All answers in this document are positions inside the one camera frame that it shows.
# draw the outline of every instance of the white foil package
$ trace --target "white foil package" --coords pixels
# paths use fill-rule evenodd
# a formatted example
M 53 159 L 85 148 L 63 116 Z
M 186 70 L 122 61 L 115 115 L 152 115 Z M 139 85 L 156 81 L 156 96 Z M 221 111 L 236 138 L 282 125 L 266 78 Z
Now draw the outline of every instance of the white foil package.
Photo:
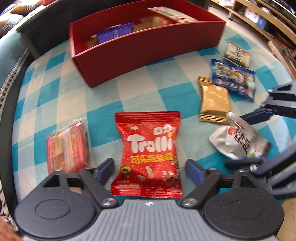
M 238 115 L 228 112 L 230 126 L 222 126 L 210 137 L 219 152 L 231 159 L 266 157 L 270 143 Z

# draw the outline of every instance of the metal bolt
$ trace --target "metal bolt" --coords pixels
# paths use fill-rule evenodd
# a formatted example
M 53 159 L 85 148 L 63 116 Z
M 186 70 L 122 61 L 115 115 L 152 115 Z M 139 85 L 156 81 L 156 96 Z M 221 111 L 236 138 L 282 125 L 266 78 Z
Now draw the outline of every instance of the metal bolt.
M 186 205 L 186 206 L 194 206 L 197 204 L 197 200 L 194 199 L 194 198 L 186 198 L 183 200 L 183 203 Z
M 151 201 L 148 201 L 148 202 L 146 202 L 145 204 L 146 204 L 147 206 L 152 206 L 154 203 L 151 202 Z
M 257 171 L 257 166 L 255 164 L 250 165 L 250 171 L 251 172 Z
M 108 197 L 108 198 L 105 198 L 102 200 L 102 204 L 104 206 L 113 206 L 115 205 L 117 202 L 117 200 L 115 198 L 112 198 L 112 197 Z

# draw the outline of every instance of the blue and white tablecloth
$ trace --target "blue and white tablecloth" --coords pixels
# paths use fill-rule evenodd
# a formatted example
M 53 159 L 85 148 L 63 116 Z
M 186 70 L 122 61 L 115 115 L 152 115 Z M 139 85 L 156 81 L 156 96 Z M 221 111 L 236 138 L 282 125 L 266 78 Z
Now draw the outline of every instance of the blue and white tablecloth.
M 291 78 L 268 51 L 227 26 L 217 48 L 168 58 L 93 89 L 73 65 L 68 41 L 38 58 L 24 76 L 15 111 L 12 158 L 18 199 L 23 199 L 47 176 L 47 137 L 81 117 L 87 117 L 91 165 L 97 166 L 109 157 L 116 162 L 116 172 L 106 184 L 109 189 L 122 156 L 123 143 L 114 120 L 114 113 L 121 111 L 181 111 L 177 151 L 184 195 L 194 188 L 184 171 L 188 158 L 205 168 L 216 167 L 227 173 L 223 167 L 225 157 L 208 140 L 219 125 L 199 121 L 202 99 L 197 78 L 211 76 L 210 60 L 221 59 L 229 41 L 251 52 L 250 69 L 256 72 L 255 103 L 230 94 L 232 111 L 243 115 L 258 108 L 268 95 L 267 89 L 291 82 Z M 272 144 L 269 158 L 295 139 L 294 119 L 273 116 L 255 127 Z

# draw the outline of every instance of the gold snack package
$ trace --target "gold snack package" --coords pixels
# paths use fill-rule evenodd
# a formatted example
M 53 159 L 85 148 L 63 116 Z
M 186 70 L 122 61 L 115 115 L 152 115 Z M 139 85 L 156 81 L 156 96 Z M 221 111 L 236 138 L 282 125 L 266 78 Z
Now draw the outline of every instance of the gold snack package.
M 209 78 L 199 77 L 202 92 L 200 121 L 229 124 L 226 114 L 231 111 L 228 90 L 212 84 Z

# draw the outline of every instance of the tiled floor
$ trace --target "tiled floor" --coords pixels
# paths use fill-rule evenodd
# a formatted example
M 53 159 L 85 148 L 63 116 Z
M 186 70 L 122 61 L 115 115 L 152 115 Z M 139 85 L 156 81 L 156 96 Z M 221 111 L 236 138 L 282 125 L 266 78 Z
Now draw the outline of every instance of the tiled floor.
M 214 3 L 213 3 L 213 7 L 209 7 L 209 12 L 215 14 L 219 18 L 226 21 L 227 26 L 235 29 L 240 34 L 247 36 L 248 38 L 253 40 L 255 43 L 262 46 L 267 51 L 271 52 L 270 48 L 267 45 L 267 42 L 268 42 L 267 38 L 262 36 L 257 30 L 252 28 L 246 22 L 244 22 L 243 20 L 241 20 L 235 16 L 234 16 L 234 21 L 228 20 L 229 11 L 227 11 L 226 9 L 224 9 L 218 5 L 214 5 Z

